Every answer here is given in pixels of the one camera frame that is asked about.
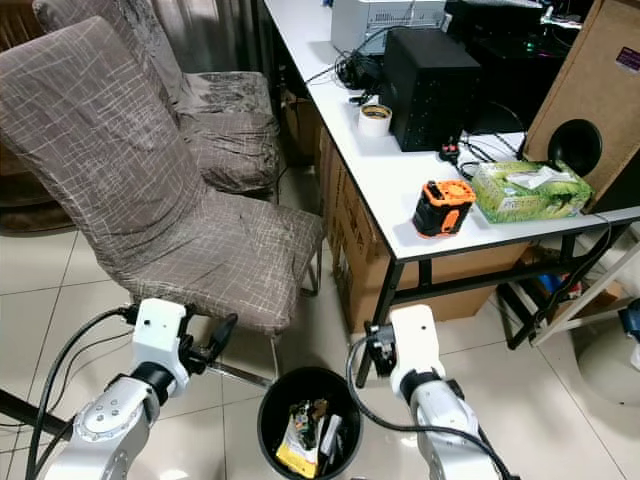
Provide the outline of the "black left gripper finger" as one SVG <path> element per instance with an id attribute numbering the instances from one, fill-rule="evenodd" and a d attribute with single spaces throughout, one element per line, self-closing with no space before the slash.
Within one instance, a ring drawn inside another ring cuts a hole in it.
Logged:
<path id="1" fill-rule="evenodd" d="M 221 356 L 224 349 L 229 346 L 230 335 L 233 334 L 234 329 L 238 323 L 237 314 L 229 314 L 225 316 L 225 319 L 221 321 L 218 328 L 210 335 L 210 344 L 207 348 L 207 360 L 215 361 L 216 358 Z"/>

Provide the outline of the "black round rubbish bin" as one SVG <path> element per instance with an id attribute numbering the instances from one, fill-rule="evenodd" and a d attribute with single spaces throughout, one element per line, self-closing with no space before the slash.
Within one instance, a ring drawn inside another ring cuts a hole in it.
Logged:
<path id="1" fill-rule="evenodd" d="M 261 398 L 256 426 L 259 430 L 259 449 L 271 470 L 285 480 L 307 480 L 297 472 L 289 470 L 276 460 L 275 451 L 282 443 L 289 407 L 303 401 L 325 399 L 329 411 L 342 417 L 338 438 L 342 449 L 335 453 L 333 465 L 321 471 L 315 480 L 337 480 L 355 461 L 364 434 L 364 416 L 357 410 L 355 399 L 348 393 L 346 379 L 339 372 L 326 367 L 303 366 L 283 372 L 266 389 Z"/>

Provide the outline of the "white paper scrap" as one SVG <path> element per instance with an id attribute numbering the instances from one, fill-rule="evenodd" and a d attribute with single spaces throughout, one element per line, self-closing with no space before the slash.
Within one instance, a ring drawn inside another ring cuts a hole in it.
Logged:
<path id="1" fill-rule="evenodd" d="M 323 421 L 324 429 L 317 436 L 317 466 L 320 466 L 321 470 L 329 468 L 342 449 L 342 440 L 340 440 L 342 422 L 342 417 L 335 413 Z"/>

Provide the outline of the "brown cardboard box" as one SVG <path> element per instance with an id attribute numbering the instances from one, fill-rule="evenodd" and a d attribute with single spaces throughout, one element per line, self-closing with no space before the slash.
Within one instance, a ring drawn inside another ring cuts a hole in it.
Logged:
<path id="1" fill-rule="evenodd" d="M 317 168 L 324 182 L 324 221 L 334 256 L 335 279 L 346 305 L 348 330 L 356 333 L 372 320 L 388 268 L 389 251 L 378 229 L 372 225 L 369 210 L 325 128 L 317 134 Z M 509 270 L 527 248 L 527 243 L 504 244 L 434 259 L 431 280 L 451 282 L 466 276 Z"/>

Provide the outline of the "yellow snack wrapper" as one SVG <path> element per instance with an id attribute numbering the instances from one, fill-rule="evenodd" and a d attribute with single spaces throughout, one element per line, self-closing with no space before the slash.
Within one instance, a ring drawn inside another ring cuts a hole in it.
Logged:
<path id="1" fill-rule="evenodd" d="M 275 449 L 274 458 L 288 474 L 296 474 L 305 480 L 314 480 L 319 475 L 320 453 L 316 442 L 307 443 L 287 436 Z"/>

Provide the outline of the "white table with black legs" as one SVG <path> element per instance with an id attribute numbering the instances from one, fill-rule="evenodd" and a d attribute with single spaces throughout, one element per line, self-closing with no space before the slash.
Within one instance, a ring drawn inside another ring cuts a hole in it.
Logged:
<path id="1" fill-rule="evenodd" d="M 489 224 L 479 211 L 471 211 L 457 236 L 422 238 L 410 223 L 422 186 L 428 180 L 456 179 L 457 170 L 440 163 L 430 152 L 401 151 L 390 134 L 370 136 L 358 131 L 358 109 L 349 102 L 352 93 L 332 78 L 332 68 L 337 64 L 337 51 L 330 44 L 332 9 L 321 5 L 321 0 L 264 1 L 294 65 L 305 78 L 307 90 L 346 165 L 348 178 L 355 184 L 355 192 L 389 253 L 388 264 L 378 270 L 379 297 L 371 323 L 387 323 L 389 311 L 402 303 L 495 285 L 500 298 L 521 321 L 520 328 L 507 332 L 508 348 L 532 346 L 550 334 L 563 332 L 567 324 L 543 324 L 541 315 L 552 307 L 550 300 L 539 302 L 536 312 L 527 311 L 515 292 L 521 280 L 552 273 L 567 273 L 577 280 L 599 264 L 604 253 L 625 234 L 636 234 L 640 242 L 640 207 L 497 225 Z M 558 259 L 497 273 L 462 276 L 449 282 L 431 282 L 433 260 L 440 257 L 544 239 L 561 242 L 562 255 Z M 636 252 L 640 253 L 640 243 Z"/>

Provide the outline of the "black low rack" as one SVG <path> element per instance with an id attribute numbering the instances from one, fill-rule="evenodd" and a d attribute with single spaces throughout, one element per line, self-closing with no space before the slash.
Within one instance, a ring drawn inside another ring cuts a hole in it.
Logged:
<path id="1" fill-rule="evenodd" d="M 584 253 L 563 273 L 502 284 L 497 294 L 509 349 L 608 319 L 640 300 L 640 230 L 623 234 L 618 246 Z"/>

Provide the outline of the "black metal bar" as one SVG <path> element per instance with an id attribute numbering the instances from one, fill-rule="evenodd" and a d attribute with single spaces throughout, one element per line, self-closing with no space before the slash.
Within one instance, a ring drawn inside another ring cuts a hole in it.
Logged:
<path id="1" fill-rule="evenodd" d="M 24 399 L 13 396 L 13 394 L 6 392 L 6 390 L 0 390 L 0 413 L 17 421 L 20 425 L 33 426 L 33 428 L 41 431 L 41 433 L 56 435 L 61 425 L 60 419 L 49 416 L 44 417 L 41 422 L 38 422 L 37 417 L 41 415 L 41 410 L 38 410 L 33 404 L 24 401 Z"/>

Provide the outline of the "grey-brown covered chair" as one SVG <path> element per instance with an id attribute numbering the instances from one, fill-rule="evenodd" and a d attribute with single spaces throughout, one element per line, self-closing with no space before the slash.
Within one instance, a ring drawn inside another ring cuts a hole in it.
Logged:
<path id="1" fill-rule="evenodd" d="M 269 335 L 291 325 L 319 216 L 206 184 L 105 19 L 1 52 L 0 136 L 136 300 Z"/>
<path id="2" fill-rule="evenodd" d="M 35 0 L 33 12 L 47 32 L 104 18 L 141 65 L 205 182 L 253 198 L 274 191 L 282 160 L 265 74 L 182 72 L 151 0 Z"/>

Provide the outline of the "green tissue box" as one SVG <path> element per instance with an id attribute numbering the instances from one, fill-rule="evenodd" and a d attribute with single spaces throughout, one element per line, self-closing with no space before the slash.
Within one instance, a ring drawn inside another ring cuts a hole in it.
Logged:
<path id="1" fill-rule="evenodd" d="M 589 183 L 567 166 L 545 163 L 483 163 L 468 183 L 492 224 L 570 218 L 593 196 Z"/>

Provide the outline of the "white round base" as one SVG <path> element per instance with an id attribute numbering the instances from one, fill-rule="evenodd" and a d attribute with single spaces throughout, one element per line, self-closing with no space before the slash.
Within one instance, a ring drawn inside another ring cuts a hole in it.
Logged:
<path id="1" fill-rule="evenodd" d="M 640 407 L 640 330 L 617 323 L 580 326 L 571 333 L 582 379 L 600 398 Z"/>

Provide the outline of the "white tape roll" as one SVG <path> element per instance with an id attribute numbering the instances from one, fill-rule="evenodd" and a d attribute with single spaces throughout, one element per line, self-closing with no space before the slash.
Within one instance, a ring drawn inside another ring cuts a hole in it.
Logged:
<path id="1" fill-rule="evenodd" d="M 393 111 L 378 102 L 369 102 L 358 108 L 357 132 L 365 137 L 380 137 L 390 133 Z"/>

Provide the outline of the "black speaker box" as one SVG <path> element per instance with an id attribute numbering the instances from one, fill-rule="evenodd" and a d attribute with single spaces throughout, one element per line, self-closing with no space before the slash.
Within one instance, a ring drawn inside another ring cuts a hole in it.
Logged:
<path id="1" fill-rule="evenodd" d="M 481 65 L 442 29 L 396 27 L 385 38 L 381 101 L 403 152 L 457 142 L 479 88 Z"/>

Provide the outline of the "grey curtain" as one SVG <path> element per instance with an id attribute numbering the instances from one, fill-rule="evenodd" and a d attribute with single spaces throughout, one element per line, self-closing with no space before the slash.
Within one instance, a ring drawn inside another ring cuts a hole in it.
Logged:
<path id="1" fill-rule="evenodd" d="M 273 67 L 274 26 L 264 0 L 152 0 L 184 73 Z"/>

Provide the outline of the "black computer case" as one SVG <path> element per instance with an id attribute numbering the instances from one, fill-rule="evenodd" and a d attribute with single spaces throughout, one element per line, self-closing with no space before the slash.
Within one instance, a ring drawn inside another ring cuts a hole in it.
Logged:
<path id="1" fill-rule="evenodd" d="M 480 64 L 471 134 L 526 131 L 593 0 L 447 0 L 445 32 Z"/>

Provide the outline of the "light grey printer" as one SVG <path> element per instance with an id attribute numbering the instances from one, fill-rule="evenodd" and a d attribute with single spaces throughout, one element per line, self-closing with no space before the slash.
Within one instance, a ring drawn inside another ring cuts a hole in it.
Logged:
<path id="1" fill-rule="evenodd" d="M 332 45 L 381 55 L 390 28 L 442 28 L 447 0 L 333 0 Z"/>

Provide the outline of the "brown board with round hole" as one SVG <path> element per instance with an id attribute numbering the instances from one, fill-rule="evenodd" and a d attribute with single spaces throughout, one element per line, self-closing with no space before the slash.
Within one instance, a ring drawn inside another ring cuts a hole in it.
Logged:
<path id="1" fill-rule="evenodd" d="M 595 0 L 524 151 L 589 183 L 585 211 L 640 206 L 640 0 Z"/>

